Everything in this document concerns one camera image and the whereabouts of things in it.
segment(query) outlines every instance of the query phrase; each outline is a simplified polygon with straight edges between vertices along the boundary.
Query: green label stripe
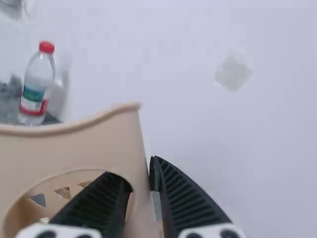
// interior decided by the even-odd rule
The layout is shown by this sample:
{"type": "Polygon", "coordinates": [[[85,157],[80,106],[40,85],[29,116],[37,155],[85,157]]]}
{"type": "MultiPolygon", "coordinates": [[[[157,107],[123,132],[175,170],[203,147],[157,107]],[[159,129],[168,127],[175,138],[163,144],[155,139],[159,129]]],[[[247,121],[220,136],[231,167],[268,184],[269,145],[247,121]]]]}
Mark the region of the green label stripe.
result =
{"type": "Polygon", "coordinates": [[[32,102],[40,103],[43,101],[44,92],[38,91],[34,89],[30,89],[27,86],[24,85],[23,88],[23,97],[27,100],[30,100],[32,102]]]}

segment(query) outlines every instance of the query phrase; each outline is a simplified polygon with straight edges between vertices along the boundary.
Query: bottle label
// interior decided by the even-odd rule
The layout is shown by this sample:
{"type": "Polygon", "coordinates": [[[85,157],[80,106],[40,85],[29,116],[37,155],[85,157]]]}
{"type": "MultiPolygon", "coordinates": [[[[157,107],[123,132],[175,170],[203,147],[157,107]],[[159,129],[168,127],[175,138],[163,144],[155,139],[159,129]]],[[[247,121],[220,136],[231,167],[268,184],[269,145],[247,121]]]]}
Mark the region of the bottle label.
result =
{"type": "Polygon", "coordinates": [[[45,114],[47,104],[45,90],[33,89],[24,85],[19,105],[21,112],[27,115],[41,116],[45,114]]]}

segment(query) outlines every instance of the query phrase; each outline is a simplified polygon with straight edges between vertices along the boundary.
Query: plastic water bottle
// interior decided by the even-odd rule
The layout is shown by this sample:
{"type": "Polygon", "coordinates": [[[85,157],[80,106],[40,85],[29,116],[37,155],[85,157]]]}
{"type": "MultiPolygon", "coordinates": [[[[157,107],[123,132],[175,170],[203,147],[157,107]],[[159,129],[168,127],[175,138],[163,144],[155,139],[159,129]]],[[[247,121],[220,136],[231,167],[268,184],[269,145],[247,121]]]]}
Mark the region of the plastic water bottle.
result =
{"type": "Polygon", "coordinates": [[[52,43],[40,42],[40,50],[29,61],[18,115],[25,126],[40,125],[44,120],[55,79],[54,49],[52,43]]]}

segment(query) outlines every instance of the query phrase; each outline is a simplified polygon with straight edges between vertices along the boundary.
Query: red bottle cap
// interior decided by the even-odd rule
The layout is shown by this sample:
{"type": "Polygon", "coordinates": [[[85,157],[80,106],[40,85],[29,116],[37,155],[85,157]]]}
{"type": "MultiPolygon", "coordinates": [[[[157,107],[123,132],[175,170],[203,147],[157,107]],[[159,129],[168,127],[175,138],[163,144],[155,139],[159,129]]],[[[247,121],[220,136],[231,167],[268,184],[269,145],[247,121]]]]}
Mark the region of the red bottle cap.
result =
{"type": "Polygon", "coordinates": [[[48,54],[52,54],[55,50],[55,46],[48,41],[40,42],[40,51],[48,54]]]}

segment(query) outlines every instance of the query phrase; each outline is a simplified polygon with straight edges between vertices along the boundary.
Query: beige plastic stool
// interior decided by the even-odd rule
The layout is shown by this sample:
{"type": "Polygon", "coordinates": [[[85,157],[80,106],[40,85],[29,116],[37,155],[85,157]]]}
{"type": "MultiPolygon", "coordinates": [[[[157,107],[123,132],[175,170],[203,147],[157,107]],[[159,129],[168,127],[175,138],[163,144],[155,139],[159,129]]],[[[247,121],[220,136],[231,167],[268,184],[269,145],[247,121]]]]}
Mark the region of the beige plastic stool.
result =
{"type": "Polygon", "coordinates": [[[1,238],[52,217],[104,171],[133,188],[125,237],[159,236],[149,193],[139,104],[125,104],[91,119],[39,127],[0,126],[1,238]],[[45,206],[32,200],[45,197],[45,206]]]}

